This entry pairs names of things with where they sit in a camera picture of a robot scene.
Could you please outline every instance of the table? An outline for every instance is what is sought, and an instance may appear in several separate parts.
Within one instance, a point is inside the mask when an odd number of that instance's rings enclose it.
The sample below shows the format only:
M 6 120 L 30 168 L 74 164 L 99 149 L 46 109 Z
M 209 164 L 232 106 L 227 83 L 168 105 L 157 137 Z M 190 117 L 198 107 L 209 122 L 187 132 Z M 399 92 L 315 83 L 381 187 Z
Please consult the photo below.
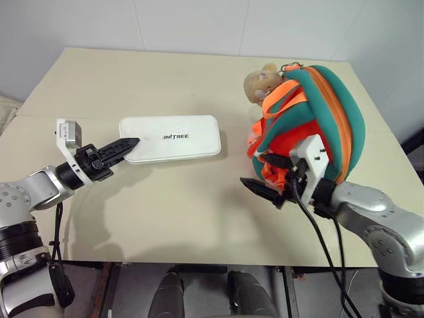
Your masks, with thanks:
M 83 143 L 119 137 L 123 117 L 217 118 L 222 151 L 206 159 L 114 167 L 115 175 L 64 202 L 61 236 L 68 260 L 327 266 L 313 229 L 294 204 L 278 211 L 239 182 L 253 176 L 246 136 L 260 114 L 242 81 L 266 62 L 291 60 L 69 48 L 0 137 L 0 180 L 17 180 L 64 161 L 56 117 L 78 120 Z M 424 187 L 387 124 L 346 62 L 301 61 L 332 69 L 366 121 L 362 158 L 348 180 L 380 188 L 424 215 Z M 53 209 L 34 216 L 43 241 Z M 332 222 L 316 217 L 339 264 Z M 375 266 L 366 245 L 343 230 L 347 266 Z

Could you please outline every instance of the backpack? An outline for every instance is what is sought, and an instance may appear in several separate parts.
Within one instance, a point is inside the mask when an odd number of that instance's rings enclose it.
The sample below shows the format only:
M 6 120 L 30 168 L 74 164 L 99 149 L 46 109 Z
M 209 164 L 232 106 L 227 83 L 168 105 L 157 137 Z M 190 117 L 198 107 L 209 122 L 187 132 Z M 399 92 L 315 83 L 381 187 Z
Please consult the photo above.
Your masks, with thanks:
M 345 180 L 356 166 L 365 141 L 362 114 L 343 82 L 324 66 L 282 66 L 283 83 L 262 103 L 262 118 L 252 126 L 248 156 L 257 176 L 283 189 L 286 172 L 261 159 L 289 157 L 299 141 L 319 134 L 329 157 L 325 178 Z

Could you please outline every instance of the unitree logo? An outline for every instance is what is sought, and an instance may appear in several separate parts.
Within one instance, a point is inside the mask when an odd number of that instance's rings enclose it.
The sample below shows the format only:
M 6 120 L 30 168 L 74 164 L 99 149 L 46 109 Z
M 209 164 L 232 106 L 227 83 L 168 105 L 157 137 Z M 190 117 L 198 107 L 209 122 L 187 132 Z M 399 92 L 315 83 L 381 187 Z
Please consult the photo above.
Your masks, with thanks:
M 189 138 L 188 134 L 166 134 L 163 139 Z

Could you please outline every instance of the white bracket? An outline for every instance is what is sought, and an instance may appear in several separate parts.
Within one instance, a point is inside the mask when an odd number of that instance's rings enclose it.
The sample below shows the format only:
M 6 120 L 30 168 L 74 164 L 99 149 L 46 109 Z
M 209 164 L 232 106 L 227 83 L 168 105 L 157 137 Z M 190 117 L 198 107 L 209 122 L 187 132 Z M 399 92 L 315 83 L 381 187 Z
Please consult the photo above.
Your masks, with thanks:
M 303 139 L 297 144 L 296 148 L 290 150 L 290 159 L 293 164 L 296 165 L 302 158 L 306 160 L 309 169 L 305 173 L 307 183 L 301 200 L 308 205 L 319 180 L 324 177 L 325 170 L 329 164 L 329 157 L 318 134 Z
M 92 180 L 85 174 L 74 158 L 75 149 L 81 147 L 81 127 L 76 121 L 56 120 L 56 146 L 64 155 L 77 177 L 85 185 L 92 184 Z

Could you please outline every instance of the teddy bear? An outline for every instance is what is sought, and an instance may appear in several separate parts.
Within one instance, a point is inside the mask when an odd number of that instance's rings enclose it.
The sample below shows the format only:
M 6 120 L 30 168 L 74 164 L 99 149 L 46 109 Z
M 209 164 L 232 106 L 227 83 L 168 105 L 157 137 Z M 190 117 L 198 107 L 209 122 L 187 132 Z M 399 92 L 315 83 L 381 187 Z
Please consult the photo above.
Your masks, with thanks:
M 243 87 L 247 99 L 251 103 L 262 106 L 265 97 L 280 86 L 282 82 L 283 79 L 277 72 L 277 65 L 268 63 L 262 70 L 247 75 Z

